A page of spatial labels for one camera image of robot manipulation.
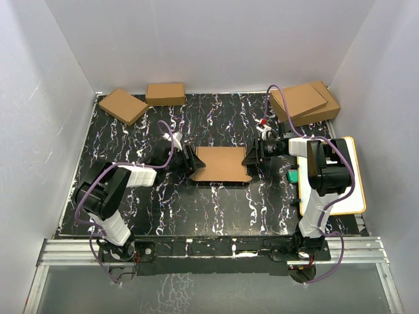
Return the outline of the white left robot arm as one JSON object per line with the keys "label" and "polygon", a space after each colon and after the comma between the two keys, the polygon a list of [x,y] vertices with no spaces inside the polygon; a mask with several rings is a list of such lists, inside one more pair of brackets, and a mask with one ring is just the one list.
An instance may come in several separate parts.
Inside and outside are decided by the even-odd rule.
{"label": "white left robot arm", "polygon": [[153,149],[144,163],[136,165],[111,163],[99,158],[76,188],[75,220],[95,226],[104,240],[113,246],[113,254],[119,260],[127,261],[134,256],[136,246],[130,241],[131,231],[119,212],[125,190],[151,187],[160,170],[191,176],[205,167],[190,145],[183,148],[163,145]]}

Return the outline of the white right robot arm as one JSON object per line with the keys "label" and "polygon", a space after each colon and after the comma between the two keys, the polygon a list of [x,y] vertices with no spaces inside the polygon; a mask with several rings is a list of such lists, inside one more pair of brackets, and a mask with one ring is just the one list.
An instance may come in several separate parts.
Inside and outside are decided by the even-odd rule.
{"label": "white right robot arm", "polygon": [[347,188],[353,188],[355,173],[350,151],[343,138],[314,139],[304,137],[271,138],[272,128],[257,125],[260,136],[247,150],[244,166],[261,164],[273,156],[290,155],[306,160],[306,179],[310,197],[304,216],[293,234],[292,252],[305,260],[321,250],[325,239],[325,225],[331,209],[346,198]]}

